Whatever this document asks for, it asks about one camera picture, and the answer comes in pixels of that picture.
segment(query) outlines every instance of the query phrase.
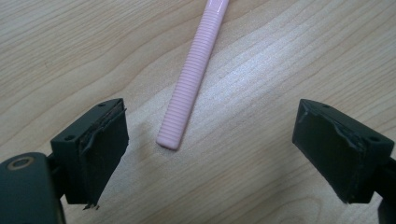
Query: pink ribbed tube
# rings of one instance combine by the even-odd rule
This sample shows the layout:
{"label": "pink ribbed tube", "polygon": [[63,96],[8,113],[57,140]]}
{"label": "pink ribbed tube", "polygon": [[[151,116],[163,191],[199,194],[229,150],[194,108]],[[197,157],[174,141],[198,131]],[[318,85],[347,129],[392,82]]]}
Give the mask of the pink ribbed tube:
{"label": "pink ribbed tube", "polygon": [[207,1],[157,136],[162,147],[177,150],[180,146],[227,6],[228,0]]}

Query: pink object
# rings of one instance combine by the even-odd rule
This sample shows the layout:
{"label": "pink object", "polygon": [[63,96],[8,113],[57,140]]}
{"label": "pink object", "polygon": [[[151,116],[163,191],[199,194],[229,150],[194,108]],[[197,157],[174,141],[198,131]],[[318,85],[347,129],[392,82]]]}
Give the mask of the pink object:
{"label": "pink object", "polygon": [[157,136],[162,147],[177,150],[180,146],[227,6],[228,0],[207,1]]}

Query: wood grain surface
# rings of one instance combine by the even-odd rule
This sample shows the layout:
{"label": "wood grain surface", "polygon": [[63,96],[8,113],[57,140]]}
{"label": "wood grain surface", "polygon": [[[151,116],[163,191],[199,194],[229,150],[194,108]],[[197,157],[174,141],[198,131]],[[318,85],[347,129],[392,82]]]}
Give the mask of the wood grain surface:
{"label": "wood grain surface", "polygon": [[130,145],[68,223],[377,223],[291,142],[299,100],[396,140],[394,0],[231,0],[178,152],[155,137],[205,0],[0,0],[0,160],[122,97]]}

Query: light wooden surface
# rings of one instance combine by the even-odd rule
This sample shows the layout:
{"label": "light wooden surface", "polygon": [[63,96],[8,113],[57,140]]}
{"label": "light wooden surface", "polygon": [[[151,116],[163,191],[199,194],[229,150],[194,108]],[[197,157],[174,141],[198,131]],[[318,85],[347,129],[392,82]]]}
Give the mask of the light wooden surface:
{"label": "light wooden surface", "polygon": [[181,149],[155,144],[205,0],[0,0],[0,160],[122,97],[130,145],[68,223],[376,223],[291,143],[301,98],[396,140],[394,0],[231,0]]}

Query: black plastic part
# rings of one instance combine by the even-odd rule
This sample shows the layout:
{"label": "black plastic part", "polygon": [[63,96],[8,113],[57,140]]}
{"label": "black plastic part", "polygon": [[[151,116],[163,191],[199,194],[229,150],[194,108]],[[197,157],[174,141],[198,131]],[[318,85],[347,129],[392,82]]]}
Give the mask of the black plastic part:
{"label": "black plastic part", "polygon": [[53,153],[47,157],[47,161],[49,163],[49,169],[52,176],[52,182],[55,187],[56,197],[60,199],[62,196],[64,196],[65,188],[69,186],[66,171],[60,164],[57,163]]}
{"label": "black plastic part", "polygon": [[394,159],[390,159],[386,165],[378,167],[373,182],[375,191],[386,198],[389,203],[396,205],[396,161]]}
{"label": "black plastic part", "polygon": [[96,105],[50,142],[54,164],[67,174],[68,203],[97,204],[128,146],[122,99]]}
{"label": "black plastic part", "polygon": [[0,223],[65,223],[47,157],[25,153],[0,164]]}
{"label": "black plastic part", "polygon": [[342,112],[309,100],[300,102],[292,142],[345,203],[370,202],[377,188],[374,173],[389,163],[394,145]]}
{"label": "black plastic part", "polygon": [[382,200],[378,207],[378,219],[381,224],[396,223],[396,205],[387,200]]}

